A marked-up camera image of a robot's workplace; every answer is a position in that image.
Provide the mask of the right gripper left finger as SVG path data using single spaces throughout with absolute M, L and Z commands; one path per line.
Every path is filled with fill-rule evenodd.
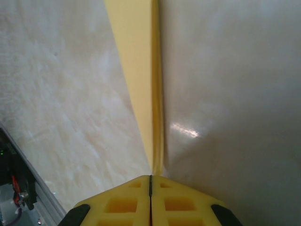
M 150 226 L 150 176 L 78 202 L 60 226 Z

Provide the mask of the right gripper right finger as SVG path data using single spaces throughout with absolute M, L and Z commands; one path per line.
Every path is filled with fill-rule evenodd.
M 151 177 L 152 226 L 242 226 L 224 202 L 162 176 Z

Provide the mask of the controller board with green light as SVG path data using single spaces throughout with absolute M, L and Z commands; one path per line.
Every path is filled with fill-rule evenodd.
M 5 161 L 10 156 L 7 145 L 0 141 L 0 161 Z

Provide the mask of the long aluminium mounting rail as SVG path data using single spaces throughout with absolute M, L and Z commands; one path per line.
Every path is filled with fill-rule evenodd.
M 29 210 L 26 205 L 18 205 L 13 202 L 14 191 L 12 185 L 0 186 L 0 226 L 58 226 L 66 214 L 65 210 L 1 123 L 0 128 L 4 130 L 33 173 L 36 179 L 37 193 L 37 202 L 34 203 L 34 209 Z

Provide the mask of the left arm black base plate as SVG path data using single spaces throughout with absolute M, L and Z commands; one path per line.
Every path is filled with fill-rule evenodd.
M 12 185 L 13 202 L 26 205 L 29 210 L 33 210 L 34 203 L 37 202 L 36 179 L 2 128 L 0 128 L 0 141 L 7 145 L 10 152 L 10 156 L 5 161 L 0 161 L 0 186 Z

